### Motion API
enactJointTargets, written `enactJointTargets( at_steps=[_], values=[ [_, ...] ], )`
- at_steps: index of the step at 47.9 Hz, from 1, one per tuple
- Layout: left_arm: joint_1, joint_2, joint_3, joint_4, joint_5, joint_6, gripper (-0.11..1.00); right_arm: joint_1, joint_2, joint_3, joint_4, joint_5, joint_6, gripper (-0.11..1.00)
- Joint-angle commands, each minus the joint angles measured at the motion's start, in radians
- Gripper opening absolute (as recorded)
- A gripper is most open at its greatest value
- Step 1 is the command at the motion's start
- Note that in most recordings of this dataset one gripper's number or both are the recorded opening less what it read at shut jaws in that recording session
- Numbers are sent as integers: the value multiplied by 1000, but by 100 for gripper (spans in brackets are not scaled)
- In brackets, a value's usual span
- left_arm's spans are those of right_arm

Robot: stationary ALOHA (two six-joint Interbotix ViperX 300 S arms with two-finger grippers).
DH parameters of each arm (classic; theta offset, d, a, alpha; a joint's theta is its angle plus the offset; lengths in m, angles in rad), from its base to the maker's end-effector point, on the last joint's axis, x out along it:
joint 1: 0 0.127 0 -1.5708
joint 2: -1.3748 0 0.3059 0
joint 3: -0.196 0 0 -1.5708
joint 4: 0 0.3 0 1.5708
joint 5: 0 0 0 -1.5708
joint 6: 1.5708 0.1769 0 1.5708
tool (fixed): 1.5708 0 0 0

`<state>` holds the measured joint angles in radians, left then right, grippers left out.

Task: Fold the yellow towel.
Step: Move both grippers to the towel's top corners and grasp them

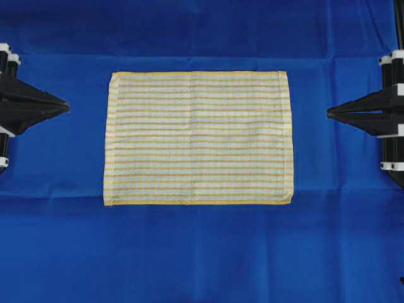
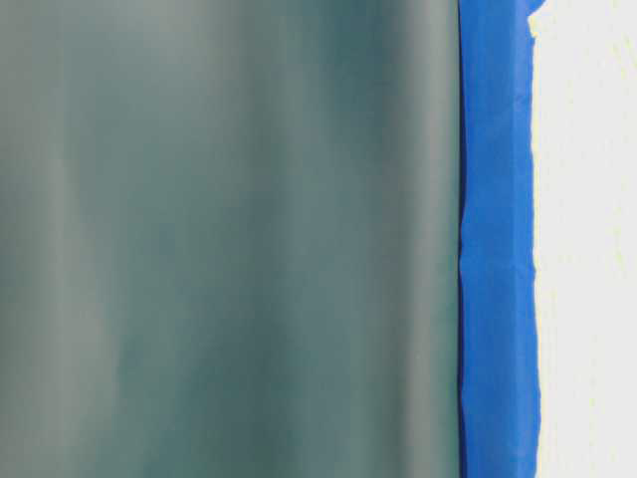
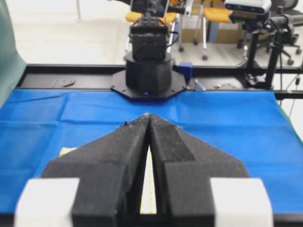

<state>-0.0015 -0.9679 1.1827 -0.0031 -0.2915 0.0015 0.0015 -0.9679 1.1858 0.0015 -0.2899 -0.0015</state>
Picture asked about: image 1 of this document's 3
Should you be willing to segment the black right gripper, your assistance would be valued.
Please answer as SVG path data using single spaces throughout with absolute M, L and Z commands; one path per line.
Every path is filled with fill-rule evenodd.
M 403 109 L 403 50 L 381 57 L 379 65 L 383 89 L 329 108 L 327 117 L 378 136 L 383 142 L 381 169 L 403 172 L 403 114 L 359 113 Z

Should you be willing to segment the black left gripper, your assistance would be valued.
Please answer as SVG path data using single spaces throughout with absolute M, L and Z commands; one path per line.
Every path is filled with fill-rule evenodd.
M 1 173 L 9 166 L 9 139 L 29 127 L 69 112 L 67 101 L 16 78 L 21 59 L 11 46 L 1 43 Z M 47 105 L 9 105 L 10 102 Z

